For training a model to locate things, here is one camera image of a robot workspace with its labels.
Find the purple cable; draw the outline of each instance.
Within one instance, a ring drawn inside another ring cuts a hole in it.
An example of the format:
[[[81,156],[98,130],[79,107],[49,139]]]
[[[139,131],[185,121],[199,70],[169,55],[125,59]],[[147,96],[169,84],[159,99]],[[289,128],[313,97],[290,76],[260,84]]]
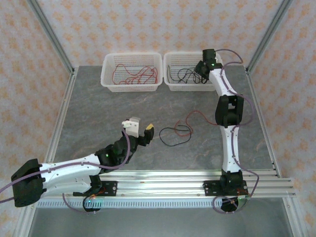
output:
[[[240,56],[237,52],[235,52],[235,51],[233,51],[233,50],[231,50],[231,49],[221,48],[221,49],[216,50],[215,52],[218,52],[218,51],[229,51],[229,52],[232,52],[232,53],[234,53],[235,55],[237,55],[237,57],[240,59],[240,62],[233,61],[233,62],[229,62],[229,63],[224,64],[224,66],[223,66],[222,69],[221,69],[220,75],[221,75],[221,79],[222,79],[223,84],[225,85],[226,89],[227,89],[231,94],[236,95],[236,96],[240,96],[240,97],[242,97],[243,99],[245,99],[245,100],[250,104],[250,106],[251,106],[251,117],[250,117],[249,121],[247,121],[246,123],[242,123],[242,124],[239,124],[239,125],[236,125],[235,127],[233,127],[233,128],[232,128],[232,133],[234,133],[234,130],[235,130],[237,127],[246,126],[246,125],[250,124],[250,123],[253,121],[253,117],[254,117],[254,105],[253,105],[252,101],[251,101],[249,98],[247,98],[246,96],[231,91],[231,90],[229,89],[228,85],[226,84],[226,82],[225,82],[225,80],[224,80],[224,77],[223,77],[223,71],[224,71],[224,68],[225,68],[227,65],[233,64],[233,63],[242,64],[242,63],[243,63],[243,59],[241,58],[241,56]],[[253,194],[254,194],[254,192],[255,192],[255,190],[256,190],[256,188],[257,188],[258,182],[259,182],[259,175],[258,175],[257,173],[255,173],[255,172],[251,171],[251,170],[246,169],[245,167],[243,167],[243,166],[236,160],[235,150],[234,150],[234,136],[232,136],[232,153],[233,153],[233,159],[234,159],[234,161],[236,162],[236,164],[237,164],[241,169],[243,169],[243,170],[245,170],[245,171],[247,171],[247,172],[249,172],[249,173],[254,174],[255,176],[257,176],[256,183],[255,183],[255,185],[253,186],[252,192],[251,192],[251,194],[250,194],[250,197],[252,197]],[[217,210],[217,209],[215,208],[215,201],[216,201],[216,199],[218,199],[218,198],[226,198],[226,199],[228,199],[235,207],[237,207],[237,205],[235,204],[235,202],[234,202],[232,199],[230,199],[230,198],[228,198],[228,197],[225,197],[225,196],[216,196],[216,197],[213,199],[213,201],[212,201],[212,205],[213,205],[213,209],[214,209],[216,212],[220,213],[220,214],[234,214],[234,213],[236,213],[236,212],[238,212],[238,211],[241,211],[241,210],[244,208],[244,206],[245,206],[245,204],[244,204],[240,209],[238,209],[238,210],[236,210],[236,211],[233,211],[233,212],[223,212],[223,211],[219,211],[219,210]]]
[[[32,174],[28,174],[28,175],[25,175],[21,178],[18,178],[17,180],[14,180],[12,181],[11,183],[5,185],[3,188],[0,189],[0,194],[6,190],[7,188],[11,187],[12,185],[22,181],[22,180],[25,180],[27,178],[30,178],[30,177],[33,177],[33,176],[36,176],[36,175],[39,175],[39,174],[43,174],[43,173],[48,173],[48,172],[52,172],[54,170],[57,170],[57,169],[61,169],[61,168],[65,168],[65,167],[68,167],[68,166],[73,166],[73,165],[92,165],[92,166],[96,166],[96,167],[99,167],[99,168],[102,168],[102,169],[119,169],[121,168],[123,165],[125,165],[125,163],[127,162],[128,160],[128,157],[129,157],[129,153],[130,153],[130,141],[129,141],[129,138],[128,138],[128,135],[125,131],[125,129],[123,128],[122,129],[122,132],[124,134],[124,136],[126,137],[126,140],[127,140],[127,154],[126,154],[126,157],[125,157],[125,160],[119,164],[119,165],[116,165],[116,166],[105,166],[105,165],[100,165],[100,164],[95,164],[95,163],[90,163],[90,162],[73,162],[73,163],[69,163],[69,164],[64,164],[64,165],[61,165],[61,166],[57,166],[57,167],[53,167],[53,168],[50,168],[50,169],[45,169],[45,170],[42,170],[42,171],[37,171],[37,172],[34,172]],[[11,200],[14,200],[14,197],[10,197],[10,198],[7,198],[5,200],[0,200],[0,203],[4,203],[4,202],[7,202],[7,201],[11,201]]]
[[[67,206],[70,210],[75,211],[75,212],[78,212],[78,213],[80,213],[80,214],[89,215],[89,213],[87,213],[87,212],[85,212],[85,211],[79,211],[79,210],[73,208],[72,206],[70,206],[70,205],[67,203],[67,201],[66,201],[65,194],[62,194],[62,196],[63,196],[63,201],[64,201],[64,203],[66,204],[66,206]]]

